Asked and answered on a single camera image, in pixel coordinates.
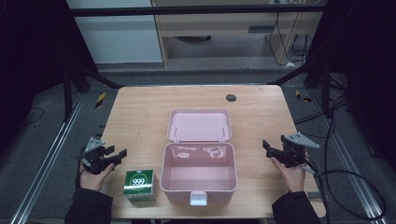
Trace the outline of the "white cabinet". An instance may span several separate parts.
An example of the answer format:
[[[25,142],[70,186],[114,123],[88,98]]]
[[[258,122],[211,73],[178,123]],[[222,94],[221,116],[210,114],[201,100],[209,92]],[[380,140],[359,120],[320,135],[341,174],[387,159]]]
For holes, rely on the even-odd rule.
[[[66,0],[71,9],[151,7],[150,0]],[[96,64],[161,63],[153,16],[75,17]]]

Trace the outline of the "pink storage box with lid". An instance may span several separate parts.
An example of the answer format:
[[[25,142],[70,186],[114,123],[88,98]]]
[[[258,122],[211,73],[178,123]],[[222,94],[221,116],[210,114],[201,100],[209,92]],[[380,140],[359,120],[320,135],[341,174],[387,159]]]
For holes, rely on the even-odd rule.
[[[171,203],[225,204],[237,188],[229,113],[225,109],[171,112],[160,186]]]

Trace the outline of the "person's left hand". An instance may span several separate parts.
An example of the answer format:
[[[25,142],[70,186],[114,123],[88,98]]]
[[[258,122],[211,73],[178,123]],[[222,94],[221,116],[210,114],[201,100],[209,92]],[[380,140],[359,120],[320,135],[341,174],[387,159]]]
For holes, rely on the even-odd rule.
[[[89,173],[84,164],[81,163],[79,166],[79,186],[83,189],[89,189],[94,191],[100,191],[102,186],[109,176],[109,174],[114,170],[114,164],[110,163],[107,168],[102,171],[99,175],[94,175]]]

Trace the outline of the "black horizontal frame bar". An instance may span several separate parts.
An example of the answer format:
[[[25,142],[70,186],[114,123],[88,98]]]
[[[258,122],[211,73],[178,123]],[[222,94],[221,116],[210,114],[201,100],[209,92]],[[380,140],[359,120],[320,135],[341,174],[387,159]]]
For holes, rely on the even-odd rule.
[[[123,7],[69,9],[74,17],[194,15],[231,13],[320,12],[327,5],[241,5],[241,6],[187,6],[187,7]]]

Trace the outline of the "green medicine box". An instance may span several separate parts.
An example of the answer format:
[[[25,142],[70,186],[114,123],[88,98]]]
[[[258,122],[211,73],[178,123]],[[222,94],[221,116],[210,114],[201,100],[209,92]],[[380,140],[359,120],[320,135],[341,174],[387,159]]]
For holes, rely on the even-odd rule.
[[[153,202],[157,198],[157,177],[152,169],[128,171],[123,195],[131,202]]]

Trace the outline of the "black metal stand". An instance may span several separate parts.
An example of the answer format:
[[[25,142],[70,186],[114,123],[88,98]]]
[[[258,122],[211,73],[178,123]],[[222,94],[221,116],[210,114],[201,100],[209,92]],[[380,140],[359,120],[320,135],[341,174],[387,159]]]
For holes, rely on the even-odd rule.
[[[75,87],[78,89],[78,92],[87,92],[91,87],[85,76],[92,77],[111,89],[122,88],[121,84],[117,84],[101,76],[98,72],[95,72],[90,68],[78,63],[69,63],[64,67],[63,70],[64,121],[69,120],[73,112],[71,84],[75,85]]]
[[[304,86],[308,89],[315,88],[317,85],[321,87],[321,109],[327,117],[331,115],[330,112],[330,66],[326,60],[309,59],[305,64],[299,68],[294,69],[284,77],[275,81],[269,82],[269,85],[281,86],[287,81],[306,74]]]

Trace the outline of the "aluminium floor rail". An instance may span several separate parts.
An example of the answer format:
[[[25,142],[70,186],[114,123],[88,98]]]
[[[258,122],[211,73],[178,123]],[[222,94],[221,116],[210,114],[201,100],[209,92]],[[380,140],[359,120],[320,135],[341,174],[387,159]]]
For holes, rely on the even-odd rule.
[[[386,219],[387,203],[383,195],[380,193],[379,189],[361,173],[360,169],[347,152],[346,145],[335,127],[335,111],[341,106],[344,106],[347,103],[347,100],[343,96],[340,96],[330,101],[331,115],[327,117],[321,109],[321,95],[317,91],[311,91],[310,94],[314,105],[318,109],[319,116],[321,117],[324,126],[327,128],[323,155],[323,182],[325,188],[329,192],[330,198],[353,217],[368,221],[370,224],[388,224]],[[341,162],[342,167],[340,169],[329,168],[330,146],[333,146],[333,149]],[[335,197],[329,182],[329,176],[333,174],[345,175],[348,178],[359,202],[361,203],[363,209],[362,215],[358,215],[356,212],[353,212],[351,209],[341,204],[340,200]]]
[[[73,124],[75,123],[84,98],[85,95],[83,93],[77,94],[76,101],[72,105],[72,112],[69,118],[63,122],[59,132],[51,144],[51,147],[49,148],[49,152],[37,171],[30,188],[12,216],[9,224],[25,224],[28,220],[31,211],[35,206],[36,200],[49,177],[50,171],[64,146],[64,142],[69,135]]]

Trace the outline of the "light wooden desk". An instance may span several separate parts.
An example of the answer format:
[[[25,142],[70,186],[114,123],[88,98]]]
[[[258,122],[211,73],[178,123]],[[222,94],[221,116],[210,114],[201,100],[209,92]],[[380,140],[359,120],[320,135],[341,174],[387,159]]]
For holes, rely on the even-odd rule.
[[[320,5],[327,0],[150,0],[155,7],[237,5]],[[299,35],[314,35],[320,12],[157,15],[159,36],[264,34],[277,63],[291,60],[291,46]]]

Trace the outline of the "person's right hand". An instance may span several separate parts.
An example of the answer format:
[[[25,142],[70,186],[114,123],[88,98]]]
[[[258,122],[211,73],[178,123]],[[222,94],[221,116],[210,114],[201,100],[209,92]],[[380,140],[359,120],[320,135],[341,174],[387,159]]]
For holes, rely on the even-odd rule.
[[[276,158],[271,158],[271,162],[280,172],[283,183],[289,192],[299,192],[304,190],[305,170],[301,166],[287,168]]]

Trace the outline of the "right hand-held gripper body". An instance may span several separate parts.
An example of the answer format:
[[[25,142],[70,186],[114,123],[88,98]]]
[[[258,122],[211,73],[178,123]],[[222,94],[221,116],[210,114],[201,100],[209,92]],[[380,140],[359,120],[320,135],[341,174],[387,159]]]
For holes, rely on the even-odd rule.
[[[319,148],[319,144],[302,133],[281,136],[282,150],[274,149],[273,156],[287,168],[305,163],[305,149]]]

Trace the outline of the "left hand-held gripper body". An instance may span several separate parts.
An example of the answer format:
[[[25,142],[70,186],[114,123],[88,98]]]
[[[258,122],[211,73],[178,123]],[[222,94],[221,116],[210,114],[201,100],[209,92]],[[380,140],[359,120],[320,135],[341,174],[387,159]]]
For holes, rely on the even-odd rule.
[[[91,137],[82,150],[81,161],[89,173],[99,175],[111,163],[110,158],[105,154],[105,142]]]

